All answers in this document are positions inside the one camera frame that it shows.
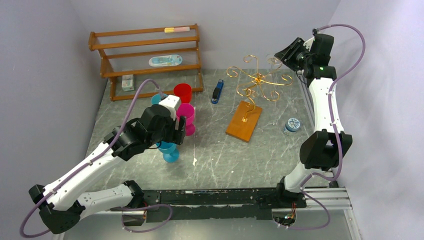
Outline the gold wire wine glass rack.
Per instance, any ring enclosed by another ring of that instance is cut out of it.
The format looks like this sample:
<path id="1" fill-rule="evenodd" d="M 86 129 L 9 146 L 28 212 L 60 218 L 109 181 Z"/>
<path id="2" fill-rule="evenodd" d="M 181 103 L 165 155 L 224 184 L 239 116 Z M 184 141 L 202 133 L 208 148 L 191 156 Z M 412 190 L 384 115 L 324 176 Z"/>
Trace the gold wire wine glass rack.
<path id="1" fill-rule="evenodd" d="M 239 83 L 236 87 L 237 95 L 246 98 L 246 100 L 242 100 L 239 103 L 225 133 L 248 143 L 263 111 L 263 109 L 255 103 L 255 98 L 261 95 L 269 102 L 276 102 L 280 99 L 280 93 L 272 89 L 269 94 L 265 94 L 264 87 L 287 87 L 292 85 L 294 80 L 290 75 L 284 73 L 281 75 L 282 83 L 274 82 L 273 74 L 279 69 L 272 74 L 260 73 L 259 60 L 254 55 L 245 56 L 243 61 L 245 63 L 255 61 L 256 71 L 250 74 L 237 66 L 230 66 L 226 69 L 228 77 L 237 78 L 240 74 L 244 74 L 248 77 L 248 82 Z"/>

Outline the clear wine glass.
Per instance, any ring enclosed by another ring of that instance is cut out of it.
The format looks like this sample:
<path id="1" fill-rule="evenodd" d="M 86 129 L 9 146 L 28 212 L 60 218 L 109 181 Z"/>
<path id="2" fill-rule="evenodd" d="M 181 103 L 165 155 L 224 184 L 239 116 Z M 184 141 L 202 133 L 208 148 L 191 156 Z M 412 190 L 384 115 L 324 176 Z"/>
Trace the clear wine glass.
<path id="1" fill-rule="evenodd" d="M 279 70 L 283 65 L 283 63 L 278 58 L 276 58 L 273 53 L 267 54 L 265 59 L 266 62 L 269 64 L 269 75 Z"/>

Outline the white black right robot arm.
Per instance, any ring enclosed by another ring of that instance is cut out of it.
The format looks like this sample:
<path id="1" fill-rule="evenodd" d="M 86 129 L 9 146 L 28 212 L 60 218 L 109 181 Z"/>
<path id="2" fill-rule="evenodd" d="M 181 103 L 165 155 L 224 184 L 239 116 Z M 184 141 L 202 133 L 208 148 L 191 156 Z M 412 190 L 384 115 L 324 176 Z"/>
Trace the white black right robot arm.
<path id="1" fill-rule="evenodd" d="M 300 71 L 312 97 L 314 131 L 301 145 L 299 163 L 278 184 L 275 202 L 288 207 L 302 193 L 302 187 L 315 174 L 339 166 L 353 143 L 346 134 L 338 115 L 336 101 L 337 73 L 329 65 L 334 37 L 316 33 L 304 41 L 296 38 L 288 47 L 274 54 L 290 70 Z"/>

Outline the pink plastic wine glass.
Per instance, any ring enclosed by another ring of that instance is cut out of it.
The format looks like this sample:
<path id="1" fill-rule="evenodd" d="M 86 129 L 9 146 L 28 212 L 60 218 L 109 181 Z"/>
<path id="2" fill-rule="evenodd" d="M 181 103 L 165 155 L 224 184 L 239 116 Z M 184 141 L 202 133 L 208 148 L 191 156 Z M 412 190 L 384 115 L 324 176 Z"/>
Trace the pink plastic wine glass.
<path id="1" fill-rule="evenodd" d="M 190 103 L 182 103 L 176 111 L 176 116 L 185 117 L 185 135 L 192 136 L 196 127 L 194 125 L 195 120 L 195 108 Z"/>

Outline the red plastic wine glass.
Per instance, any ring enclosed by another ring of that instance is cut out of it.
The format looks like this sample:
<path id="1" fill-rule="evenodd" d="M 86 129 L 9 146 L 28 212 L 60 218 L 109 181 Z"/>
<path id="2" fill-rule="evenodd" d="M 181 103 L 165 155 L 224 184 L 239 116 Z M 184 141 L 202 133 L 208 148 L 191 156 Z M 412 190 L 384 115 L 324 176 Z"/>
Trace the red plastic wine glass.
<path id="1" fill-rule="evenodd" d="M 177 84 L 173 89 L 173 93 L 180 98 L 182 103 L 189 104 L 192 100 L 192 88 L 187 83 Z"/>

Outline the teal plastic wine glass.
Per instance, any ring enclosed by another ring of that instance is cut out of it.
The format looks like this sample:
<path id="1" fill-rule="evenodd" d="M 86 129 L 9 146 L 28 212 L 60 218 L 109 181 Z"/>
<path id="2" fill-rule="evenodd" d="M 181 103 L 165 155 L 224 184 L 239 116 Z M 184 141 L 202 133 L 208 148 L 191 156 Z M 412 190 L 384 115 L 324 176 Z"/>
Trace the teal plastic wine glass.
<path id="1" fill-rule="evenodd" d="M 159 104 L 162 100 L 166 99 L 167 97 L 168 97 L 167 94 L 161 95 L 160 93 L 157 93 L 151 97 L 150 102 L 152 105 Z"/>

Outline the blue wine glass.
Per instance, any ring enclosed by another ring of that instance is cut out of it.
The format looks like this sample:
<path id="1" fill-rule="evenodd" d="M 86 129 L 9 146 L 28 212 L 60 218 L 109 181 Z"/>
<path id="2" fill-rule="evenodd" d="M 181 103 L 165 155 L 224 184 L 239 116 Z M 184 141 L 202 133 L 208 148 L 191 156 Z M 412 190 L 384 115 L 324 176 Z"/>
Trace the blue wine glass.
<path id="1" fill-rule="evenodd" d="M 180 152 L 175 143 L 161 141 L 156 144 L 158 150 L 162 153 L 163 159 L 167 163 L 174 163 L 180 157 Z"/>

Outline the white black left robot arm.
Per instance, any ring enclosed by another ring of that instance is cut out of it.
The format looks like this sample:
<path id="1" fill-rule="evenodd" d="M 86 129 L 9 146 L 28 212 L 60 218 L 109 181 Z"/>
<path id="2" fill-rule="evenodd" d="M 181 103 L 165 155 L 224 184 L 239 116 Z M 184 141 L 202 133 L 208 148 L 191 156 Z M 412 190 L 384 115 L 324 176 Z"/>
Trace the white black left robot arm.
<path id="1" fill-rule="evenodd" d="M 61 234 L 80 220 L 109 209 L 137 210 L 145 207 L 144 192 L 133 180 L 101 191 L 88 188 L 108 170 L 120 166 L 152 146 L 181 145 L 186 118 L 177 116 L 179 103 L 162 101 L 147 107 L 140 117 L 124 118 L 97 148 L 72 170 L 47 184 L 29 190 L 47 230 Z"/>

